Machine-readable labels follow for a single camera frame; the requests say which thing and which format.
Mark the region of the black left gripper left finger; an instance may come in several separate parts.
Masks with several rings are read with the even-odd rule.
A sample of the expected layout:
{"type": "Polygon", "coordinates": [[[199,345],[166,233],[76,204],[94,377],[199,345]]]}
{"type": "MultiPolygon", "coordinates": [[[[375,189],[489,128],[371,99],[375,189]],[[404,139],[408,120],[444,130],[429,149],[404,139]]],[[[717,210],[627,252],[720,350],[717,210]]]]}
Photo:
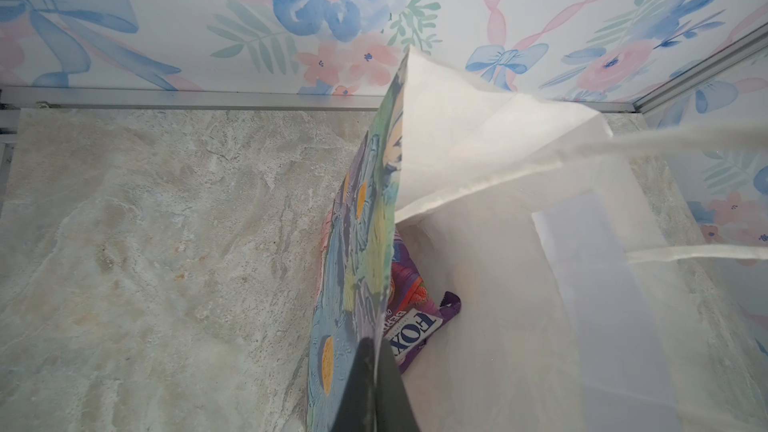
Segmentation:
{"type": "Polygon", "coordinates": [[[359,344],[332,432],[372,432],[375,428],[376,348],[372,338],[359,344]]]}

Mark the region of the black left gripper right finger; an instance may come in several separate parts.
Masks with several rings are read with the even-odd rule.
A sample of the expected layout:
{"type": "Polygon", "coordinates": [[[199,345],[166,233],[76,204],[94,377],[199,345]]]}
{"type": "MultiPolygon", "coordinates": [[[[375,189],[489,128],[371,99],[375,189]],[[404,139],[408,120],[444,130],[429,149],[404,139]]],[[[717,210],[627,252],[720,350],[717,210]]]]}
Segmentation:
{"type": "Polygon", "coordinates": [[[378,432],[419,432],[401,373],[391,352],[380,352],[375,389],[378,432]]]}

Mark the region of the purple Fox's candy bag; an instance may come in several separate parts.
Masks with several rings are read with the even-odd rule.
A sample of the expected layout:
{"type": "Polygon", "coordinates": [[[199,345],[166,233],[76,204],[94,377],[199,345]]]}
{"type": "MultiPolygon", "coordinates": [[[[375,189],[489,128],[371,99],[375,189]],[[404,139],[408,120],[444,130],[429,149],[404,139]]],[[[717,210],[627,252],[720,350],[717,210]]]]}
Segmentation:
{"type": "Polygon", "coordinates": [[[390,296],[384,340],[390,345],[399,371],[404,373],[428,339],[456,317],[461,299],[452,292],[437,305],[401,238],[396,235],[391,263],[390,296]]]}

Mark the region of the floral paper gift bag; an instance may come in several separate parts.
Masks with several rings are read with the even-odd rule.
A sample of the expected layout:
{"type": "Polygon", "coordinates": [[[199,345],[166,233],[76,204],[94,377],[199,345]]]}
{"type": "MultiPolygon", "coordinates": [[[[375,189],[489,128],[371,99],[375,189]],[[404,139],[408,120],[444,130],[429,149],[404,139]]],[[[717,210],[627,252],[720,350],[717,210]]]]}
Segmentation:
{"type": "Polygon", "coordinates": [[[615,133],[577,103],[404,57],[323,225],[306,427],[331,431],[359,342],[375,389],[398,235],[460,313],[401,373],[420,431],[763,431],[767,370],[670,184],[633,158],[763,153],[756,120],[615,133]]]}

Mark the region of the back aluminium floor rail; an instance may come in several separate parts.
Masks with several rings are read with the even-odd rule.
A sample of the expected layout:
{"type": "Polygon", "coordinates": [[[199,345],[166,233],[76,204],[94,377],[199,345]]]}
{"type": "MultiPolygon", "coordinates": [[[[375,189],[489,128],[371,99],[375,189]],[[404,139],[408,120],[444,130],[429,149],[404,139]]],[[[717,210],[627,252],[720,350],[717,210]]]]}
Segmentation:
{"type": "Polygon", "coordinates": [[[375,96],[322,96],[243,92],[65,89],[4,86],[1,103],[15,108],[375,111],[375,96]]]}

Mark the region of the right corner aluminium post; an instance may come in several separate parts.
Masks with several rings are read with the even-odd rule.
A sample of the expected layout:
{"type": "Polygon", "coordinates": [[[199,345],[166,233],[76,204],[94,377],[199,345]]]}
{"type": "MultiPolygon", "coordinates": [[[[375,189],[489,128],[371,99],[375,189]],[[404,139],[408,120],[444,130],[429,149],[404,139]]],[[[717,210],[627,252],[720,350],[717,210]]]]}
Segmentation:
{"type": "Polygon", "coordinates": [[[767,48],[767,25],[764,24],[744,37],[722,46],[708,58],[685,69],[681,74],[652,88],[648,94],[632,102],[635,113],[644,114],[680,94],[686,93],[716,75],[732,68],[767,48]]]}

